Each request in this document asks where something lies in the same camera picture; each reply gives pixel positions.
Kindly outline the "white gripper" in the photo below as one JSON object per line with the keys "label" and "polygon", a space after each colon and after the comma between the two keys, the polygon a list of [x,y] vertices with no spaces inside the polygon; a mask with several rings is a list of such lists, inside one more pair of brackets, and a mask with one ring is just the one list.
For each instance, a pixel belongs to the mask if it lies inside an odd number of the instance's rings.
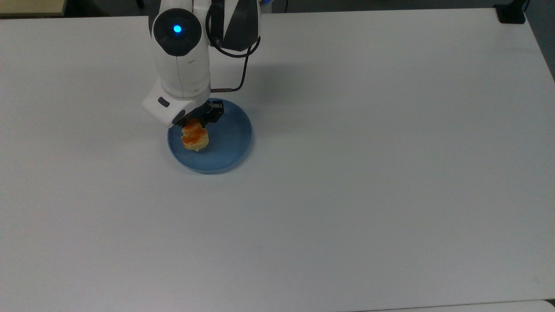
{"label": "white gripper", "polygon": [[225,112],[224,101],[208,100],[209,96],[210,87],[207,87],[194,97],[176,98],[163,89],[160,80],[156,80],[141,105],[153,118],[170,128],[174,125],[185,127],[190,119],[198,118],[198,112],[193,110],[206,103],[204,112],[204,125],[206,125],[217,123]]}

